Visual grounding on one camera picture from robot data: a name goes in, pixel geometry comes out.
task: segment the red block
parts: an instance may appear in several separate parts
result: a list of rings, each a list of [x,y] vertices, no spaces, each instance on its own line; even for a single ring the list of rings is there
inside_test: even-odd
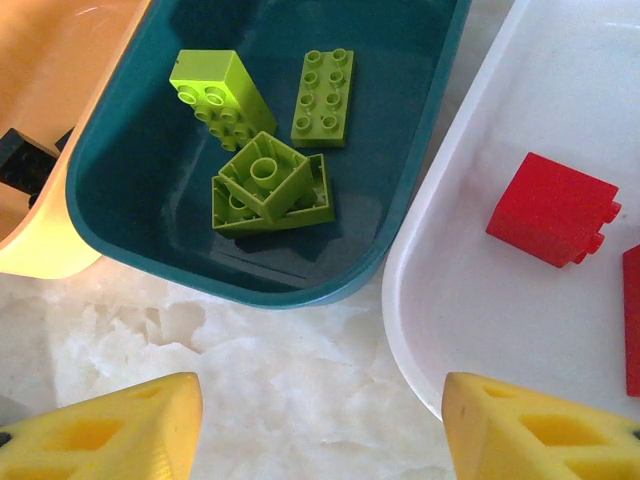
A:
[[[558,268],[595,253],[600,228],[618,215],[618,187],[527,154],[498,202],[487,233]]]
[[[627,395],[640,397],[640,245],[622,255]]]

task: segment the teal plastic bin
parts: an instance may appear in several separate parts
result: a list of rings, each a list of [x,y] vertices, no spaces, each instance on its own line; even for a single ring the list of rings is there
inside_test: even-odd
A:
[[[471,0],[162,0],[140,24],[74,150],[82,238],[120,262],[266,308],[339,300],[376,271],[407,210]],[[324,153],[337,220],[238,240],[211,226],[232,153],[180,102],[181,49],[233,49],[291,145],[304,54],[355,51],[345,148]]]

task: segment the lego brick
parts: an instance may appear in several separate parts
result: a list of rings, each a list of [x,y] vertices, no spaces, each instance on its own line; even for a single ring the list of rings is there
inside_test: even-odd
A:
[[[561,268],[602,245],[620,211],[618,187],[529,153],[498,202],[487,233]]]
[[[627,395],[640,397],[640,245],[622,255]]]
[[[640,424],[603,410],[450,373],[442,419],[458,480],[639,478]]]
[[[304,57],[291,140],[296,147],[344,147],[354,52],[311,50]]]
[[[331,183],[324,155],[310,156],[309,163],[313,188],[273,224],[234,199],[220,177],[213,177],[213,228],[227,238],[240,238],[334,221]]]
[[[188,480],[202,420],[177,373],[2,427],[3,480]]]
[[[169,82],[225,150],[276,131],[276,119],[233,50],[181,50]]]
[[[219,175],[236,200],[269,223],[313,187],[309,159],[266,132],[251,139]]]
[[[0,182],[28,195],[40,193],[57,154],[11,128],[0,138]]]

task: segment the orange plastic bin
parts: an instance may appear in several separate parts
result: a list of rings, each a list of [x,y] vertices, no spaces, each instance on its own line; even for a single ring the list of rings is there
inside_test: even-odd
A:
[[[56,150],[73,135],[31,210],[0,184],[0,272],[63,278],[99,254],[76,233],[65,180],[76,139],[151,0],[2,0],[0,136],[15,128]]]

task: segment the marble surface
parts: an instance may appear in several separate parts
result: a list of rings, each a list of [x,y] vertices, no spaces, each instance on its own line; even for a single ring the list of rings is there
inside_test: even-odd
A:
[[[429,156],[510,4],[474,1]],[[66,280],[0,275],[0,424],[195,371],[193,479],[453,479],[442,425],[387,345],[381,278],[334,305],[273,312],[106,258]]]

